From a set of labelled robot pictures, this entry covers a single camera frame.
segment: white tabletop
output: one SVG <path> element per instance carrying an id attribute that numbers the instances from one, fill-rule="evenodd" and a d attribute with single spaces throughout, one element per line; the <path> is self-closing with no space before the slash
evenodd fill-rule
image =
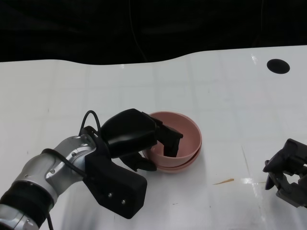
<path id="1" fill-rule="evenodd" d="M 0 63 L 0 194 L 30 158 L 77 135 L 87 110 L 101 123 L 128 108 L 168 110 L 201 129 L 201 155 L 191 168 L 139 171 L 148 181 L 146 200 L 130 220 L 100 207 L 77 183 L 51 210 L 56 230 L 306 229 L 307 210 L 279 199 L 276 188 L 265 191 L 262 172 L 288 138 L 307 143 L 306 53 L 307 46 L 292 46 L 132 65 Z M 290 71 L 270 72 L 273 58 Z M 234 181 L 214 185 L 228 179 Z"/>

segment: stacked bowl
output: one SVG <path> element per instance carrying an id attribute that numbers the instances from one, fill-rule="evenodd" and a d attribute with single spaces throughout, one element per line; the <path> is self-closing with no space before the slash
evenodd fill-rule
<path id="1" fill-rule="evenodd" d="M 158 142 L 151 149 L 146 149 L 143 154 L 152 160 L 157 169 L 166 173 L 179 173 L 186 170 L 199 156 L 201 152 L 201 131 L 196 123 L 189 117 L 173 112 L 156 112 L 150 114 L 183 134 L 180 140 L 179 149 L 176 157 L 164 156 L 164 146 Z"/>

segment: robotic arm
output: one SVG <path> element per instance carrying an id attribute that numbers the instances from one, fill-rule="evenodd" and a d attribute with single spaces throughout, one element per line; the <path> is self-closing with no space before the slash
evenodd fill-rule
<path id="1" fill-rule="evenodd" d="M 263 171 L 268 173 L 265 189 L 277 187 L 276 195 L 294 207 L 307 207 L 307 145 L 288 139 L 284 147 L 270 160 Z M 285 174 L 299 175 L 297 183 L 289 183 Z"/>
<path id="2" fill-rule="evenodd" d="M 96 131 L 84 127 L 92 113 Z M 126 110 L 100 127 L 89 111 L 78 136 L 63 140 L 32 158 L 0 200 L 0 230 L 38 230 L 61 195 L 73 183 L 83 181 L 97 202 L 111 211 L 132 218 L 143 206 L 147 188 L 144 177 L 117 166 L 120 158 L 137 171 L 156 166 L 138 152 L 160 141 L 164 155 L 176 156 L 182 134 L 135 109 Z"/>

